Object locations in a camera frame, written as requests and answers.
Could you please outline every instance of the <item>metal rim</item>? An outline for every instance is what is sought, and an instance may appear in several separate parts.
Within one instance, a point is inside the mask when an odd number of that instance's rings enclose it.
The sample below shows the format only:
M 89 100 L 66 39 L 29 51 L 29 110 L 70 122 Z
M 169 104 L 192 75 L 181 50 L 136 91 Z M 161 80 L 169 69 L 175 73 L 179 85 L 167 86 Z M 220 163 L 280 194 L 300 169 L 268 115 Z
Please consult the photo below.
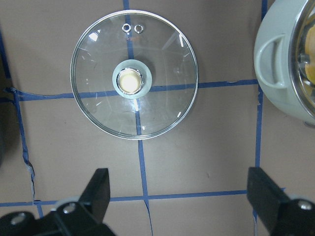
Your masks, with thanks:
M 307 20 L 307 16 L 311 13 L 315 7 L 315 0 L 307 0 L 302 7 L 302 10 L 297 15 L 295 25 L 293 27 L 292 36 L 289 43 L 288 52 L 288 68 L 292 87 L 294 89 L 295 95 L 304 108 L 304 110 L 315 119 L 315 107 L 312 101 L 305 95 L 302 88 L 302 78 L 299 72 L 299 66 L 297 63 L 298 58 L 298 47 L 302 35 L 302 27 Z
M 146 16 L 150 16 L 150 17 L 154 17 L 164 23 L 166 23 L 167 25 L 171 26 L 175 31 L 177 31 L 181 36 L 182 39 L 187 43 L 190 53 L 192 55 L 193 58 L 193 64 L 194 64 L 194 69 L 195 69 L 195 89 L 194 89 L 194 93 L 193 96 L 191 98 L 191 101 L 189 103 L 189 105 L 187 106 L 187 108 L 185 109 L 184 113 L 182 116 L 180 116 L 177 120 L 175 120 L 172 124 L 170 124 L 168 127 L 166 127 L 163 130 L 151 133 L 151 134 L 147 134 L 147 135 L 130 135 L 130 134 L 125 134 L 125 133 L 120 133 L 117 132 L 113 129 L 110 129 L 108 127 L 106 127 L 105 125 L 103 125 L 102 123 L 100 123 L 97 119 L 94 118 L 94 116 L 85 108 L 85 106 L 83 105 L 83 102 L 79 96 L 79 92 L 77 90 L 77 86 L 76 86 L 76 81 L 75 81 L 75 65 L 76 65 L 76 57 L 77 57 L 77 53 L 79 50 L 79 46 L 81 45 L 82 41 L 85 39 L 85 37 L 88 35 L 88 33 L 90 32 L 90 30 L 92 30 L 96 25 L 100 24 L 101 22 L 111 18 L 111 17 L 115 17 L 115 16 L 120 16 L 120 15 L 127 15 L 127 14 L 138 14 L 138 15 L 146 15 Z M 199 71 L 198 71 L 198 64 L 197 64 L 197 59 L 195 56 L 195 53 L 192 49 L 191 44 L 189 43 L 188 39 L 186 38 L 186 36 L 170 21 L 168 21 L 167 19 L 156 15 L 154 13 L 151 12 L 147 12 L 147 11 L 141 11 L 141 10 L 123 10 L 123 11 L 118 11 L 118 12 L 114 12 L 111 13 L 107 16 L 102 17 L 101 19 L 97 20 L 96 22 L 94 22 L 92 25 L 90 25 L 85 31 L 84 33 L 81 35 L 80 39 L 78 40 L 75 49 L 73 51 L 72 57 L 71 57 L 71 64 L 70 64 L 70 82 L 71 82 L 71 88 L 72 88 L 72 92 L 75 98 L 76 103 L 78 104 L 79 108 L 81 109 L 81 111 L 83 112 L 83 114 L 99 129 L 101 129 L 102 131 L 119 137 L 119 138 L 123 138 L 123 139 L 128 139 L 128 140 L 146 140 L 146 139 L 150 139 L 150 138 L 154 138 L 157 136 L 160 136 L 164 133 L 166 133 L 167 131 L 171 130 L 172 128 L 174 128 L 178 123 L 180 123 L 184 117 L 186 117 L 187 113 L 189 112 L 189 110 L 191 109 L 193 102 L 196 98 L 196 94 L 197 94 L 197 89 L 198 89 L 198 80 L 199 80 Z

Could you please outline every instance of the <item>cooking pot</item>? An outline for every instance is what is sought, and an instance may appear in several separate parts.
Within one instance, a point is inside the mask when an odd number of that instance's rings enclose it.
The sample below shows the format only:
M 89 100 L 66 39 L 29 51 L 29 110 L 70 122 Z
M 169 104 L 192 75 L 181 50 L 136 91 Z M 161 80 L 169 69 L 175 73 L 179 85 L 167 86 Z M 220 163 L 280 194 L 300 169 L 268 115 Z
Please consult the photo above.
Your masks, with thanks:
M 315 124 L 315 0 L 276 0 L 259 28 L 259 85 L 283 112 Z

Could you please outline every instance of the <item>metal bolt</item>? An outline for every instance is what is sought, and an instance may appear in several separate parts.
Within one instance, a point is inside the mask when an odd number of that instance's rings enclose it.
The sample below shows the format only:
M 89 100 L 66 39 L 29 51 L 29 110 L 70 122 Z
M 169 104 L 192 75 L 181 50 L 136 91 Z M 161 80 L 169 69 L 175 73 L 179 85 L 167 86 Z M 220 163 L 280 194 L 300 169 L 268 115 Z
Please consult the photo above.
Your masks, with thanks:
M 15 216 L 12 220 L 11 220 L 11 225 L 17 225 L 19 223 L 21 223 L 24 219 L 25 219 L 25 214 L 24 213 L 19 213 L 17 216 Z
M 65 206 L 63 209 L 64 214 L 69 214 L 75 210 L 75 203 L 69 203 L 69 205 Z
M 312 210 L 312 204 L 307 201 L 300 200 L 298 205 L 302 210 Z

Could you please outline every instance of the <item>pot lid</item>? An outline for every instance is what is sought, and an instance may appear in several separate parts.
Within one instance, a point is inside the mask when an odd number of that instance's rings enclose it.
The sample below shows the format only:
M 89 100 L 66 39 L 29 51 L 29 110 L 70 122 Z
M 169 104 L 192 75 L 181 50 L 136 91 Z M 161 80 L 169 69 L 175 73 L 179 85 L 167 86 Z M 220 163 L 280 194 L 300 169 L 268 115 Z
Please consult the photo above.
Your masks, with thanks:
M 308 0 L 296 22 L 289 63 L 298 98 L 315 118 L 315 0 Z
M 71 86 L 85 116 L 125 139 L 165 133 L 188 113 L 198 67 L 187 38 L 166 19 L 145 11 L 112 13 L 79 39 Z

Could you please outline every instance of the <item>pot handle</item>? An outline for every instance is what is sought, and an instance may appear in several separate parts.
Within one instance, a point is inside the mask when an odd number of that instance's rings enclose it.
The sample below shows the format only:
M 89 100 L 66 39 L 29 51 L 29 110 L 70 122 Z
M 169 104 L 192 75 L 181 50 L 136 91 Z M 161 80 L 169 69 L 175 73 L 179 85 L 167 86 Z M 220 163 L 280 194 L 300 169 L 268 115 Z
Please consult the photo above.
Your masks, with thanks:
M 271 39 L 269 39 L 267 42 L 265 42 L 262 47 L 258 50 L 257 54 L 255 55 L 254 58 L 254 66 L 255 66 L 255 71 L 256 71 L 256 75 L 259 78 L 259 80 L 266 86 L 274 88 L 274 89 L 285 89 L 286 85 L 284 82 L 284 77 L 281 71 L 281 67 L 282 67 L 282 43 L 283 43 L 283 39 L 285 37 L 285 34 L 280 34 L 277 35 L 275 37 L 272 37 Z M 265 51 L 265 49 L 272 43 L 276 43 L 277 44 L 277 48 L 275 50 L 275 52 L 273 54 L 270 55 L 270 60 L 273 60 L 275 63 L 275 71 L 274 71 L 274 83 L 271 83 L 269 81 L 267 81 L 262 72 L 261 72 L 261 56 L 262 53 Z

